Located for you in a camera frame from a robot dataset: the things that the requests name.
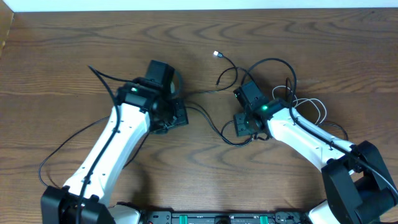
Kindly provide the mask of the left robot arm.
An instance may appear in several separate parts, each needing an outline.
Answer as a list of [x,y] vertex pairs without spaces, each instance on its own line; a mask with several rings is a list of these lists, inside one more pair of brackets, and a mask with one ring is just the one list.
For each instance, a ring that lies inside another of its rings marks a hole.
[[135,145],[146,134],[165,134],[188,124],[173,79],[176,70],[151,60],[144,77],[116,93],[108,123],[77,171],[62,188],[48,186],[40,199],[43,223],[139,223],[140,212],[109,202]]

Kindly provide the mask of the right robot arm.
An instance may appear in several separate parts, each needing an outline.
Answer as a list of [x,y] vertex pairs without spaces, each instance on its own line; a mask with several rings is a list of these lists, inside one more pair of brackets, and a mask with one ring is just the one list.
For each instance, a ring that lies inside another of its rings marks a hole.
[[321,173],[326,200],[311,223],[374,223],[397,205],[397,189],[375,145],[335,137],[303,118],[283,99],[272,101],[254,82],[234,91],[243,107],[234,116],[238,136],[264,133],[295,149]]

